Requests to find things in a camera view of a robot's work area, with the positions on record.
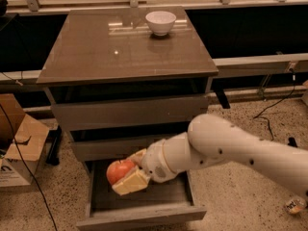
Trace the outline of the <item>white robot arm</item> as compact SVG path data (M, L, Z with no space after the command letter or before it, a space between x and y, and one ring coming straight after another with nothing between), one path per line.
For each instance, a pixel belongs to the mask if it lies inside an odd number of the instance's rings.
M233 161L248 166L302 198L308 194L308 151L253 136L216 115L195 117L182 134L152 143L108 166L119 195L164 183L179 173Z

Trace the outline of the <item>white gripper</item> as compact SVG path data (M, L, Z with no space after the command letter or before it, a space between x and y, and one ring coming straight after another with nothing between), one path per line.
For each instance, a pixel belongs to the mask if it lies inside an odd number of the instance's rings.
M137 151L128 157L137 166L129 171L122 179L112 185L112 189L119 195L135 193L145 189L150 181L164 183L174 179L177 174L168 166L164 143L166 140L160 140L152 143L147 149Z

